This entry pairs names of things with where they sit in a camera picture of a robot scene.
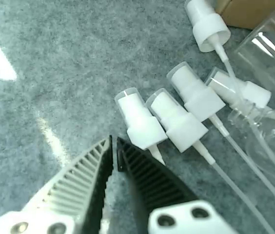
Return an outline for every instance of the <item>white spray nozzle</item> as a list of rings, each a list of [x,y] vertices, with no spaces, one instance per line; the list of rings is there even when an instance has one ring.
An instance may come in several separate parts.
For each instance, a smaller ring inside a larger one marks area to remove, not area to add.
[[[258,108],[265,108],[271,99],[271,92],[250,82],[236,78],[242,98],[254,103]],[[210,73],[206,85],[211,87],[230,106],[240,101],[232,78],[223,70],[215,67]]]
[[[173,68],[167,78],[184,101],[185,109],[201,122],[225,106],[221,98],[199,79],[186,62]]]
[[[188,113],[165,89],[159,89],[146,101],[159,119],[169,139],[182,153],[204,136],[208,129]]]
[[[131,142],[142,150],[166,140],[162,126],[149,112],[136,88],[120,92],[115,101],[128,127]]]
[[[187,0],[185,10],[193,25],[193,35],[201,52],[216,50],[222,61],[227,56],[222,47],[230,38],[231,32],[206,0]]]

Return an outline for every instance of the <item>clear plastic cap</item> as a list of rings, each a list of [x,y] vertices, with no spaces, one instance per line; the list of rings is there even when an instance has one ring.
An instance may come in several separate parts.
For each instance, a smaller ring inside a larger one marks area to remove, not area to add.
[[[184,87],[191,86],[194,81],[200,80],[187,62],[182,62],[175,66],[167,74],[167,79],[179,94]]]
[[[259,108],[267,106],[271,99],[271,92],[250,82],[236,78],[236,82],[241,90],[243,98],[256,104]],[[230,105],[239,101],[236,89],[232,83],[232,78],[228,73],[215,67],[210,73],[206,85],[211,87],[223,100]]]
[[[178,114],[187,113],[187,111],[164,88],[153,93],[147,99],[146,106],[163,125],[165,125],[163,119],[168,118],[176,111]]]
[[[128,88],[115,96],[115,102],[120,110],[127,127],[135,122],[151,117],[137,88]]]

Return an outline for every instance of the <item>metal rivet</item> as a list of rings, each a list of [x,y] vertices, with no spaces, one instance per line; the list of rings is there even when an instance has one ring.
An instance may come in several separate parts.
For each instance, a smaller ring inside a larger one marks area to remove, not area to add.
[[[21,234],[24,231],[26,231],[27,227],[28,227],[28,223],[26,222],[15,224],[11,229],[11,234]]]
[[[163,227],[170,227],[170,226],[175,225],[175,223],[176,223],[175,220],[171,216],[168,216],[168,215],[161,215],[158,218],[158,224]]]
[[[64,234],[66,232],[66,226],[63,223],[55,223],[49,227],[47,234]]]

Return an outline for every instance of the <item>plastic tube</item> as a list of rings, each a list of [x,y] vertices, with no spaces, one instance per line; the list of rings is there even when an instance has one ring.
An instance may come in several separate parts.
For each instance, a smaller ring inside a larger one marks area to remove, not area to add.
[[[243,160],[248,164],[248,166],[253,170],[253,172],[261,179],[265,186],[271,191],[275,196],[275,187],[273,184],[265,177],[265,175],[260,171],[255,165],[252,159],[250,159],[245,152],[240,148],[240,146],[234,141],[231,136],[226,137],[227,141],[232,145],[236,152],[243,158]]]
[[[219,167],[216,160],[210,155],[206,147],[198,140],[193,144],[193,147],[202,155],[205,160],[218,172],[218,174],[224,179],[224,181],[233,189],[233,191],[240,197],[240,199],[247,205],[247,207],[253,212],[257,217],[259,222],[265,228],[269,234],[275,234],[272,227],[265,220],[260,211],[253,205],[251,200],[238,188],[238,186],[229,178],[229,176]]]
[[[253,212],[257,217],[259,222],[262,224],[264,229],[269,234],[275,234],[273,228],[269,225],[260,211],[253,205],[251,200],[237,187],[237,185],[228,177],[228,175],[219,167],[217,163],[212,164],[213,168],[218,172],[218,174],[225,180],[225,182],[234,190],[234,192],[240,197],[240,199],[247,205],[247,207]]]
[[[163,165],[166,165],[163,158],[162,158],[162,155],[157,147],[157,145],[152,145],[151,147],[148,148],[148,150],[151,152],[151,155],[157,159],[159,162],[161,162]]]
[[[232,82],[234,85],[234,88],[236,90],[237,96],[239,98],[239,101],[241,104],[243,104],[243,97],[241,94],[241,91],[239,89],[238,83],[237,83],[237,78],[235,76],[234,70],[232,69],[231,63],[229,60],[224,61],[224,65],[230,75],[230,77],[232,78]],[[251,118],[246,118],[251,130],[253,131],[255,137],[257,138],[259,144],[261,145],[261,147],[264,149],[264,151],[267,153],[268,157],[270,158],[270,160],[274,163],[275,165],[275,154],[273,153],[273,151],[271,150],[271,148],[268,146],[268,144],[266,143],[266,141],[264,140],[264,138],[262,137],[261,133],[259,132],[258,128],[255,125],[255,122],[253,121],[253,119]]]

